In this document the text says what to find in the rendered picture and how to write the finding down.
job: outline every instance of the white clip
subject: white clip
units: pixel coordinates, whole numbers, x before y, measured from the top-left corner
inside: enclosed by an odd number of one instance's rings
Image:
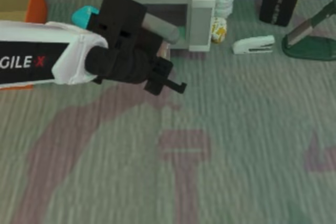
[[[275,43],[273,35],[252,37],[236,41],[232,48],[236,55],[243,54],[261,54],[272,52],[272,46]]]

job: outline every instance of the dark green base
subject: dark green base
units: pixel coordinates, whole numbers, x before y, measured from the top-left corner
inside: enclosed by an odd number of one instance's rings
[[[291,58],[304,60],[336,60],[336,41],[322,37],[306,37],[288,48],[287,36],[282,40],[282,50]]]

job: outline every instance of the green stand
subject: green stand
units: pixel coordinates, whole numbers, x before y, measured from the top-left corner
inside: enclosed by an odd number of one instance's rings
[[[336,40],[308,36],[321,22],[336,13],[336,0],[333,0],[314,17],[306,20],[282,40],[282,50],[292,58],[307,60],[336,60]]]

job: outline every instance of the orange box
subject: orange box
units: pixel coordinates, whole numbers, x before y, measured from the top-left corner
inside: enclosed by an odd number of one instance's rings
[[[30,23],[47,21],[46,0],[0,0],[0,20],[11,20]],[[33,86],[11,87],[1,90],[31,89]]]

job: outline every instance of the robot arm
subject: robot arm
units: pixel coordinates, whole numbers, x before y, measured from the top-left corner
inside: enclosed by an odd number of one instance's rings
[[[146,7],[132,0],[103,0],[87,29],[64,23],[0,22],[0,87],[53,82],[145,82],[183,93],[168,76],[173,65],[157,57],[163,38],[142,28]]]

